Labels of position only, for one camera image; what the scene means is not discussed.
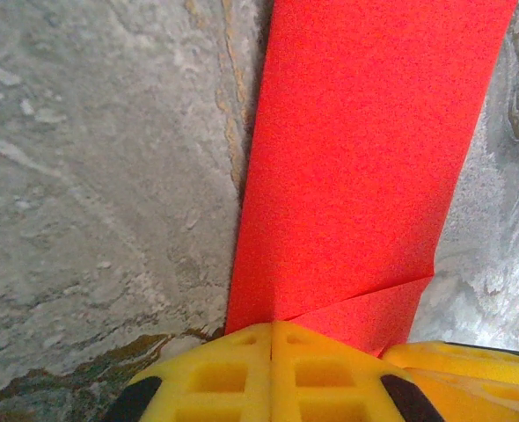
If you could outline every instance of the black rubber tip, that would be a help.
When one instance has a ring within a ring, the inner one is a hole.
[[[126,387],[101,422],[138,422],[160,388],[162,380],[150,376]]]
[[[381,382],[406,422],[444,422],[416,384],[396,375],[383,375]]]

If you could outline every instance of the yellow plastic object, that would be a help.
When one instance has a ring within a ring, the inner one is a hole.
[[[519,384],[519,356],[503,351],[430,341],[393,346],[383,360],[398,367]]]
[[[411,381],[400,368],[314,331],[274,323],[272,422],[403,422],[383,375]]]
[[[141,422],[267,422],[271,324],[258,324],[148,367],[129,384],[162,384]]]
[[[103,422],[443,421],[399,367],[291,323],[259,324],[136,375]]]
[[[519,385],[407,369],[448,421],[519,421]]]

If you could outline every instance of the orange-red paper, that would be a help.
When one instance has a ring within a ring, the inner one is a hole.
[[[227,331],[406,340],[515,0],[275,0]]]

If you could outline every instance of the stain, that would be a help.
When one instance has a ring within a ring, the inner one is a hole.
[[[194,0],[186,0],[183,3],[183,7],[185,7],[198,29],[203,30],[207,27],[207,21],[197,10]]]
[[[184,335],[193,336],[193,337],[198,338],[199,340],[213,341],[224,335],[224,328],[218,327],[216,330],[213,331],[212,334],[207,334],[206,332],[203,332],[202,330],[190,328],[184,333]]]
[[[0,413],[0,422],[33,422],[34,418],[30,412],[8,411]]]
[[[223,0],[223,12],[224,12],[224,39],[226,40],[226,48],[230,57],[230,64],[232,65],[232,72],[234,74],[234,80],[236,82],[236,95],[238,103],[242,105],[246,100],[245,95],[245,84],[244,84],[244,72],[238,68],[236,62],[237,57],[234,53],[233,40],[234,40],[234,28],[232,27],[232,0]]]
[[[230,163],[232,164],[230,178],[238,192],[240,202],[242,202],[245,186],[245,157],[239,142],[238,124],[224,97],[225,95],[222,90],[216,90],[216,106],[226,114],[224,138],[228,143]]]
[[[110,350],[79,365],[67,375],[54,375],[46,369],[32,369],[26,375],[11,380],[7,387],[0,390],[0,402],[44,389],[76,390],[93,382],[126,382],[157,360],[160,349],[171,339],[172,336],[164,334],[142,335],[126,346]]]

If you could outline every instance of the square opening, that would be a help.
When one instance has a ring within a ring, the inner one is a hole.
[[[194,373],[191,393],[241,393],[245,390],[248,367],[244,363],[207,363]]]
[[[368,422],[363,403],[345,401],[302,402],[302,422]]]
[[[240,422],[239,409],[179,409],[175,422]]]
[[[353,387],[347,365],[338,360],[305,360],[295,364],[297,387]]]

